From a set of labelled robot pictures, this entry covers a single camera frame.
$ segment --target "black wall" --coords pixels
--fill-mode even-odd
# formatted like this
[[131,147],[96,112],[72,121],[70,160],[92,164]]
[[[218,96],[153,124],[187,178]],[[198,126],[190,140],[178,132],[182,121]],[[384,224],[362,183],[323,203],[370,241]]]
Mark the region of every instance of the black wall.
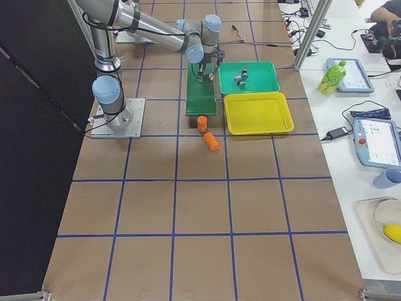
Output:
[[41,290],[83,140],[49,99],[84,128],[96,74],[66,1],[2,0],[0,20],[1,296]]

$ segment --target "beige tray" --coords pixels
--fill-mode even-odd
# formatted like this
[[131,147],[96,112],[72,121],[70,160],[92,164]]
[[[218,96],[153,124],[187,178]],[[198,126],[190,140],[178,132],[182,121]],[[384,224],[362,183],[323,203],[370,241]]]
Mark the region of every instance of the beige tray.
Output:
[[360,224],[365,230],[374,253],[382,268],[389,274],[401,275],[401,245],[390,241],[379,230],[375,219],[376,208],[385,201],[400,201],[395,198],[379,198],[359,201],[355,203],[355,211],[359,217]]

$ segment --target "orange cylinder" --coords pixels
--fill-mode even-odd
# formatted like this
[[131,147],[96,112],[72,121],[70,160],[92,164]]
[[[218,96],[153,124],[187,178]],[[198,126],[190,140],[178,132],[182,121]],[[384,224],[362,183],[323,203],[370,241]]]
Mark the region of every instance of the orange cylinder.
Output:
[[207,130],[207,118],[205,116],[198,117],[198,131],[203,134]]
[[209,146],[211,151],[215,151],[216,149],[219,148],[219,143],[216,140],[216,137],[214,137],[212,132],[207,132],[206,134],[203,135],[203,138],[205,139],[207,146]]

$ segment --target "yellow lemon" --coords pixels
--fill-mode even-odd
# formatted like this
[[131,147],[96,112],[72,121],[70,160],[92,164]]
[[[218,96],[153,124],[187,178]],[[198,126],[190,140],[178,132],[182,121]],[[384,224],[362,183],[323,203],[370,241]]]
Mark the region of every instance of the yellow lemon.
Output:
[[401,243],[401,226],[397,224],[386,224],[383,229],[384,235],[396,243]]

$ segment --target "yellow tray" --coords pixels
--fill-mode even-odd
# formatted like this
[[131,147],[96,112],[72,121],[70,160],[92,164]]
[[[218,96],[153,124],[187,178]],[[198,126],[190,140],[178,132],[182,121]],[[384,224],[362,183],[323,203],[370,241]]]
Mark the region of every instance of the yellow tray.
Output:
[[281,92],[228,94],[224,97],[227,123],[234,135],[291,132],[293,119]]

